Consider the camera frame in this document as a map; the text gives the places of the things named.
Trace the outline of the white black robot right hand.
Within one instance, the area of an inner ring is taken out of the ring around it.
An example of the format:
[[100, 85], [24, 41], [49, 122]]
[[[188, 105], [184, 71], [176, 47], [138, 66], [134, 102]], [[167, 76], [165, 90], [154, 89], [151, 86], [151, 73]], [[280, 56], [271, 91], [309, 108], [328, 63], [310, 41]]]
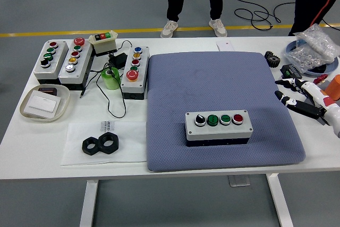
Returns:
[[277, 90], [275, 95], [283, 105], [304, 116], [316, 120], [319, 118], [323, 119], [327, 125], [333, 127], [334, 134], [339, 137], [339, 105], [317, 85], [297, 78], [276, 80], [275, 84], [290, 88], [292, 91], [297, 91], [305, 95], [312, 102], [312, 104], [308, 104], [290, 98]]

